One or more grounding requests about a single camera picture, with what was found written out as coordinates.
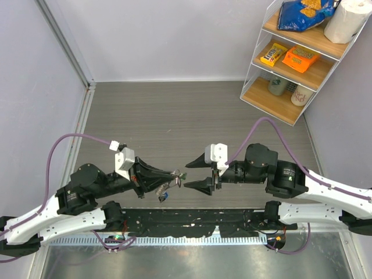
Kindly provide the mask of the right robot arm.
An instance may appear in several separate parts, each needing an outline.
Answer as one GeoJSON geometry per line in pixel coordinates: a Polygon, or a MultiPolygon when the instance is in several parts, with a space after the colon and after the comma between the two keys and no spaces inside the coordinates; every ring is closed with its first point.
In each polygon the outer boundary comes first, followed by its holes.
{"type": "Polygon", "coordinates": [[[226,163],[228,147],[211,144],[186,165],[206,168],[212,175],[185,183],[206,195],[229,184],[265,184],[265,192],[279,202],[267,202],[263,222],[270,229],[297,223],[344,224],[352,233],[371,235],[371,190],[325,178],[297,163],[278,159],[278,153],[262,144],[250,144],[244,160],[226,163]]]}

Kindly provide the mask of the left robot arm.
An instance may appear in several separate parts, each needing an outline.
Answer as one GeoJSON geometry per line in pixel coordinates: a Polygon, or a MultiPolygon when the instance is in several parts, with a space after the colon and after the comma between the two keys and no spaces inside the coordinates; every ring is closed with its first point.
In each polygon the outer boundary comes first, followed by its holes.
{"type": "Polygon", "coordinates": [[[43,210],[20,217],[1,217],[1,255],[23,257],[58,237],[83,231],[118,231],[126,225],[119,203],[98,207],[97,200],[133,190],[137,197],[172,181],[181,184],[179,170],[164,171],[136,157],[115,158],[115,170],[106,174],[87,163],[70,176],[70,182],[49,198],[43,210]]]}

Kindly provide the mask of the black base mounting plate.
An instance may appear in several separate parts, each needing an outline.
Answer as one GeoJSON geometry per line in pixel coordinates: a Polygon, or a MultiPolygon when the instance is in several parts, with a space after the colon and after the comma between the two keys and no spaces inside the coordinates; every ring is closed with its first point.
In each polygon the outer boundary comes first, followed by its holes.
{"type": "Polygon", "coordinates": [[[253,237],[264,230],[296,230],[269,220],[254,209],[123,209],[110,231],[124,231],[136,237],[211,237],[216,228],[223,238],[253,237]]]}

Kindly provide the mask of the green grey mug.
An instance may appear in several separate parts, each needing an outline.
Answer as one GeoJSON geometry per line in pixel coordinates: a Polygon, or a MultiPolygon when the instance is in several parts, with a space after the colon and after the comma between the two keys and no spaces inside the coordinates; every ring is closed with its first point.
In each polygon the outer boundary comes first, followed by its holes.
{"type": "Polygon", "coordinates": [[[275,96],[281,96],[286,90],[288,83],[287,79],[273,75],[268,85],[268,91],[275,96]]]}

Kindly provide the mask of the white printed cup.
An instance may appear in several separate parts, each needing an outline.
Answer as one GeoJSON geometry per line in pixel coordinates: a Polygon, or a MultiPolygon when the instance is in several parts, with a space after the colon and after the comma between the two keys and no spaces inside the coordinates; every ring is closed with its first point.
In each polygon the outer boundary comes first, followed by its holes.
{"type": "Polygon", "coordinates": [[[295,106],[305,106],[313,93],[312,90],[298,85],[291,96],[291,102],[295,106]]]}

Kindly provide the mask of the yellow candy bag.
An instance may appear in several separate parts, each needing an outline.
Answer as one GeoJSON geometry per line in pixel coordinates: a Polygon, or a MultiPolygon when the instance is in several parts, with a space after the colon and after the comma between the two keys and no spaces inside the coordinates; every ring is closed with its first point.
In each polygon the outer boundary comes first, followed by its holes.
{"type": "Polygon", "coordinates": [[[275,63],[288,51],[288,48],[274,43],[265,55],[260,57],[260,61],[265,65],[273,67],[275,63]]]}

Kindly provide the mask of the orange candy bag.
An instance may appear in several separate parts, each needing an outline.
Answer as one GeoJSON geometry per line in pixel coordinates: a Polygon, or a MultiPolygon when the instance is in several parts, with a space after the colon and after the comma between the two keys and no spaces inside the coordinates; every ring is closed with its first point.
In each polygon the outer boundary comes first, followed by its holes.
{"type": "Polygon", "coordinates": [[[283,63],[290,68],[304,73],[320,58],[320,54],[303,46],[296,45],[288,50],[283,59],[283,63]]]}

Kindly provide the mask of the blue chips bag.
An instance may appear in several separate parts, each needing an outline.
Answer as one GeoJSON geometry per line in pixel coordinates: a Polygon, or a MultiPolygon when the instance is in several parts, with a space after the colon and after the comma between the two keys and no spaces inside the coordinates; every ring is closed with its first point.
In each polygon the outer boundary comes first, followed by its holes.
{"type": "Polygon", "coordinates": [[[302,0],[283,2],[278,16],[277,29],[303,32],[321,24],[334,15],[339,1],[302,0]]]}

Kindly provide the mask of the white paper towel roll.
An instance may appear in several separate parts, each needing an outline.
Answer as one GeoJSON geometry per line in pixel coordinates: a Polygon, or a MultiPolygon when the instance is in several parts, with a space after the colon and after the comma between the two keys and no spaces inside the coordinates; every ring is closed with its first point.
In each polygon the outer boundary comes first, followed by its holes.
{"type": "Polygon", "coordinates": [[[371,15],[371,1],[343,0],[324,29],[324,35],[335,44],[353,39],[371,15]]]}

